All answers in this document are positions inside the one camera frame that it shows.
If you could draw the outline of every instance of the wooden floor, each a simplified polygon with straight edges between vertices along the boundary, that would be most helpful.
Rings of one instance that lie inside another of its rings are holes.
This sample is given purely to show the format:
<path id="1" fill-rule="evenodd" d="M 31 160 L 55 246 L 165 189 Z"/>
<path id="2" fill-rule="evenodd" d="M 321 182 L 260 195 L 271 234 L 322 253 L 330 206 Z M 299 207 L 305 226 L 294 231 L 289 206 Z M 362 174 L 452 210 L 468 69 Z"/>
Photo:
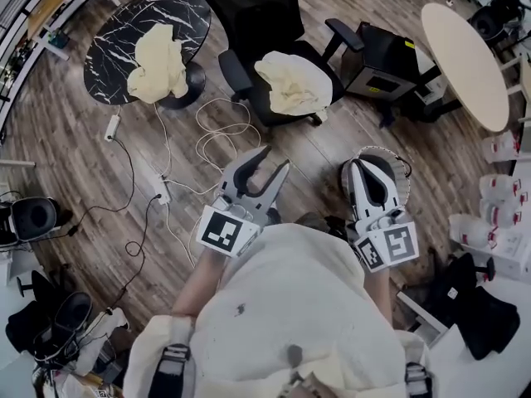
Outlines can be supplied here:
<path id="1" fill-rule="evenodd" d="M 300 7 L 305 38 L 320 51 L 331 37 L 324 25 L 329 17 L 338 17 L 354 29 L 360 21 L 368 21 L 409 36 L 426 49 L 419 18 L 421 8 L 428 2 L 445 1 L 300 0 Z M 464 0 L 452 1 L 463 16 L 474 11 Z M 131 188 L 126 155 L 115 143 L 103 140 L 110 116 L 118 108 L 94 101 L 83 84 L 83 60 L 90 41 L 113 11 L 112 2 L 90 0 L 66 27 L 71 37 L 67 49 L 71 59 L 64 62 L 49 52 L 43 53 L 13 105 L 6 145 L 2 148 L 3 158 L 37 162 L 35 170 L 9 171 L 13 188 L 54 197 L 72 208 L 76 219 L 94 204 L 120 206 Z M 226 48 L 225 33 L 213 17 L 208 38 L 195 59 L 207 72 L 205 92 L 185 110 L 160 110 L 173 150 L 170 177 L 203 190 L 217 181 L 218 173 L 195 154 L 195 142 L 204 133 L 196 124 L 195 113 L 201 104 L 231 92 L 217 64 L 217 55 Z M 333 64 L 338 63 L 336 56 Z M 513 118 L 518 116 L 514 107 L 519 106 L 513 105 Z M 75 236 L 34 245 L 44 265 L 70 263 L 80 286 L 100 307 L 114 301 L 139 267 L 140 258 L 126 255 L 124 245 L 141 237 L 144 212 L 155 194 L 149 185 L 152 167 L 163 169 L 167 158 L 163 130 L 152 105 L 127 104 L 121 116 L 117 137 L 131 152 L 138 186 L 132 205 L 119 214 L 93 211 Z M 211 128 L 246 118 L 241 108 L 232 108 L 225 102 L 212 104 L 201 116 Z M 462 111 L 436 124 L 399 119 L 392 128 L 379 129 L 379 121 L 368 102 L 346 97 L 329 109 L 329 120 L 321 127 L 302 122 L 275 129 L 264 137 L 273 152 L 258 177 L 263 178 L 288 158 L 292 169 L 278 201 L 285 221 L 294 221 L 307 211 L 345 217 L 348 207 L 337 186 L 340 163 L 366 145 L 389 148 L 410 161 L 413 174 L 408 208 L 417 222 L 422 257 L 395 268 L 392 278 L 398 286 L 416 284 L 431 275 L 425 257 L 427 246 L 435 246 L 443 256 L 447 254 L 448 216 L 477 212 L 479 177 L 494 172 L 496 167 L 487 165 L 481 157 L 480 140 L 487 132 Z M 245 151 L 256 145 L 256 134 L 249 130 L 236 136 L 234 142 Z M 211 145 L 208 154 L 218 164 L 224 165 L 232 158 L 232 150 L 223 139 Z M 170 188 L 170 226 L 188 242 L 194 223 L 211 196 L 197 197 L 182 188 Z M 152 315 L 171 308 L 191 271 L 182 246 L 166 229 L 165 217 L 166 208 L 155 204 L 149 213 L 144 270 L 120 303 L 137 331 Z M 400 308 L 395 316 L 397 326 L 403 326 Z"/>

